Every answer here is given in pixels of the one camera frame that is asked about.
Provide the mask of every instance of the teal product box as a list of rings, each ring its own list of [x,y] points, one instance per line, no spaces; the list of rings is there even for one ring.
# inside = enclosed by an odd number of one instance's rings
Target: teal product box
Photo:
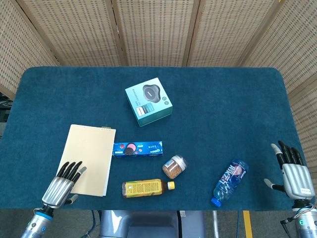
[[[139,126],[147,125],[172,113],[170,102],[159,78],[125,89]]]

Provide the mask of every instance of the paper notepad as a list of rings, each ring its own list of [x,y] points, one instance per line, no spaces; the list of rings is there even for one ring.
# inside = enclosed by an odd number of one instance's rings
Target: paper notepad
[[[110,172],[115,129],[71,125],[64,152],[58,166],[67,161],[87,167],[71,193],[105,196]]]

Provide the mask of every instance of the robotic arm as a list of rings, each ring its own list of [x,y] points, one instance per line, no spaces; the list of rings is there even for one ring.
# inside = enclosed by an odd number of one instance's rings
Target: robotic arm
[[[315,190],[308,168],[304,165],[298,150],[290,148],[282,141],[278,141],[278,144],[281,150],[275,144],[271,144],[271,147],[275,151],[281,168],[284,185],[273,184],[267,178],[264,182],[271,189],[285,192],[290,199],[294,200],[292,206],[294,215],[280,223],[289,238],[291,236],[286,224],[294,220],[298,238],[317,238],[317,210],[311,203],[315,197]]]
[[[69,166],[68,164],[69,162],[66,162],[61,167],[56,177],[51,181],[42,198],[44,206],[42,208],[34,209],[34,216],[27,225],[21,238],[41,238],[48,224],[53,220],[54,210],[60,208],[64,204],[72,204],[78,198],[78,195],[75,194],[67,199],[73,186],[81,174],[86,170],[86,167],[82,167],[77,171],[82,162],[79,162],[76,165],[75,162],[71,163]]]

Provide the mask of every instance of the blue tablecloth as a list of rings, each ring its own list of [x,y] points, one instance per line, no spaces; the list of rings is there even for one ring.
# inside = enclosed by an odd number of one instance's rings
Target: blue tablecloth
[[[158,77],[171,116],[139,127],[124,89]],[[163,141],[162,157],[113,158],[106,197],[80,195],[77,209],[214,210],[214,186],[234,158],[250,166],[223,210],[288,210],[270,143],[301,145],[281,74],[274,68],[34,67],[28,69],[0,143],[0,208],[34,208],[54,177],[71,124],[117,129],[115,141]],[[183,155],[176,189],[125,199],[121,184],[169,180],[162,165]]]

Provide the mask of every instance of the snack jar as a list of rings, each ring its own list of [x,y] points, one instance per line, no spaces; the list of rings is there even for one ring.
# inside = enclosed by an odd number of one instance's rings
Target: snack jar
[[[170,179],[174,179],[183,172],[186,167],[186,160],[181,155],[174,155],[163,165],[163,171]]]

